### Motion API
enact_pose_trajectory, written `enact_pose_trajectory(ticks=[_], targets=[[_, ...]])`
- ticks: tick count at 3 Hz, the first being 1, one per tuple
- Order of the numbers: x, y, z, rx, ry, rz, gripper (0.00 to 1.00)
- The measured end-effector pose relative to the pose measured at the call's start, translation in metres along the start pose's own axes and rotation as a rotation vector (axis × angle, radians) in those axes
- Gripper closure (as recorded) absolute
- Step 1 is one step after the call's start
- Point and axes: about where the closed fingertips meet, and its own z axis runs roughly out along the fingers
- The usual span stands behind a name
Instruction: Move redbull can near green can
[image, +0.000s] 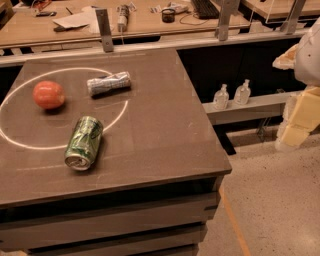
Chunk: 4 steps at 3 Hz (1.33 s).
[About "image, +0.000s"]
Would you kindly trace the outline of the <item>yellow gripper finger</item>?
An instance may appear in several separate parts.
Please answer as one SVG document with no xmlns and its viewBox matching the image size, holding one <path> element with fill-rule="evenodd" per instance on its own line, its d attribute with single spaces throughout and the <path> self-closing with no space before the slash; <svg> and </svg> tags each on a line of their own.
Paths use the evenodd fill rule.
<svg viewBox="0 0 320 256">
<path fill-rule="evenodd" d="M 297 149 L 320 125 L 320 88 L 307 87 L 292 93 L 284 107 L 275 147 L 279 151 Z"/>
<path fill-rule="evenodd" d="M 293 69 L 295 64 L 297 48 L 297 44 L 290 47 L 285 53 L 281 54 L 273 61 L 272 66 L 281 70 Z"/>
</svg>

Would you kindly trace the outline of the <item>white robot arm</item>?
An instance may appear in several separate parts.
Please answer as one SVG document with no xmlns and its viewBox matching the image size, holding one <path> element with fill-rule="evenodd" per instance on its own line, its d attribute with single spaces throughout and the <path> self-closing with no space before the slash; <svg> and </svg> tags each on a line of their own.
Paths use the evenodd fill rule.
<svg viewBox="0 0 320 256">
<path fill-rule="evenodd" d="M 295 79 L 306 85 L 301 93 L 289 96 L 277 132 L 276 149 L 289 152 L 297 149 L 320 125 L 320 18 L 272 66 L 293 69 Z"/>
</svg>

